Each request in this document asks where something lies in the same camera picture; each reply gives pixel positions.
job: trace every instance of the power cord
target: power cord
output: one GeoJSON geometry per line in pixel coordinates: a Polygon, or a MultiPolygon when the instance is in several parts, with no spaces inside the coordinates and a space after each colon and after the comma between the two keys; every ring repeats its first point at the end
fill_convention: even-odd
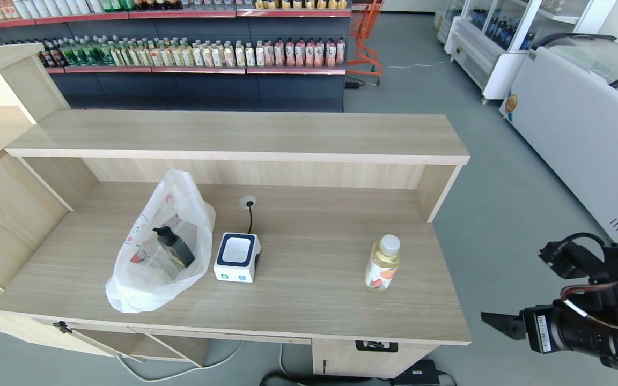
{"type": "Polygon", "coordinates": [[[249,229],[247,230],[247,234],[252,233],[252,207],[254,206],[253,201],[247,201],[247,207],[249,208],[249,229]]]}
{"type": "Polygon", "coordinates": [[[116,359],[118,359],[118,362],[120,362],[123,365],[123,367],[125,367],[125,369],[127,369],[127,371],[129,371],[133,376],[135,376],[135,378],[139,379],[142,382],[154,383],[154,382],[168,381],[169,379],[178,378],[179,376],[184,376],[185,374],[188,374],[188,373],[191,373],[191,372],[195,372],[197,370],[213,369],[214,367],[221,366],[222,364],[228,362],[230,360],[230,358],[235,356],[235,354],[237,354],[238,351],[240,351],[240,349],[242,348],[243,344],[245,344],[244,340],[243,340],[242,343],[240,343],[238,348],[236,348],[236,350],[233,351],[233,354],[230,354],[230,356],[228,356],[226,359],[223,359],[223,361],[221,361],[221,362],[216,362],[213,365],[204,366],[204,367],[193,367],[192,369],[187,369],[187,370],[185,370],[183,372],[179,372],[177,374],[173,374],[173,375],[170,375],[170,376],[164,376],[163,378],[154,378],[154,379],[145,378],[144,376],[139,375],[137,372],[135,372],[134,369],[132,369],[130,366],[128,366],[128,364],[125,362],[125,360],[123,360],[123,357],[121,357],[120,355],[117,355],[116,359]]]}

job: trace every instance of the drawer handle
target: drawer handle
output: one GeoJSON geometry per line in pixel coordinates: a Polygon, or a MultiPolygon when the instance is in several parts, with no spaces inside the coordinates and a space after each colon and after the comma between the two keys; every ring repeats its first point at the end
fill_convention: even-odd
{"type": "Polygon", "coordinates": [[[358,351],[397,352],[397,343],[386,343],[388,343],[388,347],[385,347],[383,342],[376,342],[375,340],[354,340],[354,344],[358,351]]]}

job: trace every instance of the wooden counter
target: wooden counter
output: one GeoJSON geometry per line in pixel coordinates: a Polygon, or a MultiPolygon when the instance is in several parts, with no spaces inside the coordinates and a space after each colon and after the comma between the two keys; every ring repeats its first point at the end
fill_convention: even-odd
{"type": "Polygon", "coordinates": [[[200,365],[211,338],[311,344],[317,374],[393,377],[438,345],[470,343],[431,225],[469,159],[443,115],[62,110],[6,150],[71,212],[8,285],[3,312],[64,321],[137,359],[200,365]],[[213,253],[248,225],[240,197],[257,196],[255,282],[209,271],[158,310],[122,314],[105,284],[169,168],[214,206],[213,253]],[[363,275],[388,233],[403,257],[381,293],[363,275]],[[401,350],[360,352],[355,340],[401,350]]]}

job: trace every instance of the freezer lid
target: freezer lid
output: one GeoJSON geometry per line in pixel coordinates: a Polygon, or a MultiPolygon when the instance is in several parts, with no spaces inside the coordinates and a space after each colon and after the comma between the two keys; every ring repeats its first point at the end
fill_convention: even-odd
{"type": "Polygon", "coordinates": [[[532,48],[545,47],[575,66],[596,74],[618,90],[618,42],[616,37],[595,34],[553,34],[532,48]]]}

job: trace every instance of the display refrigerator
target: display refrigerator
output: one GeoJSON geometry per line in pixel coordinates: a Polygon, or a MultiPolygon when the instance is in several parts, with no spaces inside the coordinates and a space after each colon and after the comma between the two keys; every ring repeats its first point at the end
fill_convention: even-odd
{"type": "Polygon", "coordinates": [[[480,87],[483,103],[502,99],[532,42],[558,32],[595,34],[615,2],[466,0],[452,19],[445,51],[480,87]]]}
{"type": "Polygon", "coordinates": [[[500,112],[618,242],[616,38],[556,34],[537,42],[500,112]]]}

